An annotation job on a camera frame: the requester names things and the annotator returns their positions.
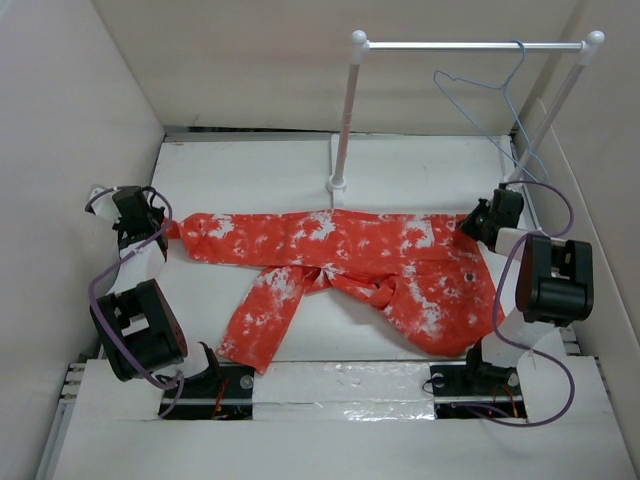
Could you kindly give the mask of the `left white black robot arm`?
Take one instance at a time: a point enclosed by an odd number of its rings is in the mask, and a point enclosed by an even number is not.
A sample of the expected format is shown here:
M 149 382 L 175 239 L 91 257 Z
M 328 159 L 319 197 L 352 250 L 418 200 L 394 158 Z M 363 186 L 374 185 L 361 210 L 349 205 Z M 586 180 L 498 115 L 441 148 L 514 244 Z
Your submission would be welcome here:
M 90 282 L 90 314 L 119 380 L 182 363 L 188 346 L 158 283 L 168 260 L 172 210 L 150 186 L 95 186 L 85 211 L 116 233 L 118 261 Z

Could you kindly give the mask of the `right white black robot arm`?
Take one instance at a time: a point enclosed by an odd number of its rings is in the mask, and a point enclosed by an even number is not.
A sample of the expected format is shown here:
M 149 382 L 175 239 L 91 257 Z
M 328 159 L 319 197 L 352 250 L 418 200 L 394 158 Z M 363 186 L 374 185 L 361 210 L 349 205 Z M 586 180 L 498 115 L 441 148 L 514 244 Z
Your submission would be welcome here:
M 593 248 L 585 241 L 519 227 L 524 197 L 503 182 L 459 223 L 462 233 L 506 258 L 490 334 L 466 354 L 462 381 L 483 394 L 516 371 L 552 330 L 586 320 L 594 305 Z

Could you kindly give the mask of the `white clothes rack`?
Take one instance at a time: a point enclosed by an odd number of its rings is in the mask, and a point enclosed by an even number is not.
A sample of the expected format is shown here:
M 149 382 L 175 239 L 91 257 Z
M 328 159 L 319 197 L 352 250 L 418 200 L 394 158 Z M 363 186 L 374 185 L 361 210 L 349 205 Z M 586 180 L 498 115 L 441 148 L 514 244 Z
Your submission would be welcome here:
M 463 82 L 468 85 L 483 88 L 486 90 L 499 92 L 509 108 L 510 113 L 514 117 L 519 132 L 525 134 L 520 116 L 516 113 L 513 104 L 508 95 L 508 89 L 518 69 L 523 65 L 529 54 L 574 54 L 576 61 L 569 70 L 563 83 L 559 87 L 555 97 L 553 98 L 549 109 L 546 111 L 543 120 L 537 127 L 532 136 L 525 137 L 526 148 L 519 158 L 512 158 L 515 164 L 515 171 L 509 176 L 511 180 L 518 179 L 521 174 L 526 172 L 526 166 L 531 159 L 543 166 L 544 162 L 537 154 L 537 149 L 542 141 L 551 130 L 551 126 L 560 113 L 566 100 L 568 99 L 573 88 L 577 84 L 581 74 L 589 66 L 593 58 L 596 56 L 599 48 L 605 42 L 605 33 L 600 30 L 589 32 L 585 39 L 579 42 L 521 42 L 519 40 L 510 40 L 502 42 L 481 42 L 481 41 L 372 41 L 368 38 L 363 30 L 355 30 L 351 33 L 350 38 L 350 64 L 344 99 L 344 106 L 340 124 L 340 130 L 337 134 L 337 149 L 335 151 L 335 165 L 332 167 L 332 173 L 329 176 L 326 188 L 331 194 L 332 204 L 335 207 L 342 206 L 345 200 L 345 193 L 348 182 L 345 177 L 345 165 L 347 152 L 351 134 L 351 123 L 353 118 L 353 110 L 355 104 L 356 90 L 359 79 L 359 72 L 365 55 L 369 52 L 472 52 L 472 53 L 508 53 L 517 52 L 520 54 L 520 60 L 515 68 L 506 77 L 504 82 L 499 85 L 483 84 L 481 82 L 464 79 L 462 77 L 454 77 L 454 82 Z

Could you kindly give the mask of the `orange white tie-dye trousers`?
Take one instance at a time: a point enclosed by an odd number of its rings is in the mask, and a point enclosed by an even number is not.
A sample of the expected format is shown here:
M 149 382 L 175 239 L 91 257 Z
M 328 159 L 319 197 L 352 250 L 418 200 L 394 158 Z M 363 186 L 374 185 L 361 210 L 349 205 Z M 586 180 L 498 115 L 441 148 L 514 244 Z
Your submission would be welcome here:
M 195 213 L 173 222 L 168 235 L 194 261 L 259 269 L 217 352 L 262 373 L 303 296 L 329 288 L 373 307 L 430 355 L 465 353 L 504 313 L 479 246 L 459 221 L 339 209 Z

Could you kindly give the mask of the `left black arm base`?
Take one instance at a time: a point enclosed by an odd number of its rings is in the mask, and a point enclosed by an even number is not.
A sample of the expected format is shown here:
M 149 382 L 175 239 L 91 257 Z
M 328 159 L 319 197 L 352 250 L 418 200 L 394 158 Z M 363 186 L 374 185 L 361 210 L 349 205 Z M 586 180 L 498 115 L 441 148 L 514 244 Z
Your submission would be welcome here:
M 236 363 L 221 364 L 213 349 L 201 342 L 207 367 L 163 393 L 158 415 L 166 420 L 244 421 L 253 418 L 255 370 Z

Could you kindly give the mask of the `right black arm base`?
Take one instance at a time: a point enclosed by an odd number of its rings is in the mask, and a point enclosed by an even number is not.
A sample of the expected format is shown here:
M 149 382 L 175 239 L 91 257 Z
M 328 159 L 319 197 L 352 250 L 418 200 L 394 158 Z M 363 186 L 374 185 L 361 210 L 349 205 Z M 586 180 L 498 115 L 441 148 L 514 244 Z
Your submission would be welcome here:
M 437 419 L 527 419 L 516 368 L 485 362 L 479 345 L 464 360 L 430 362 L 421 388 Z

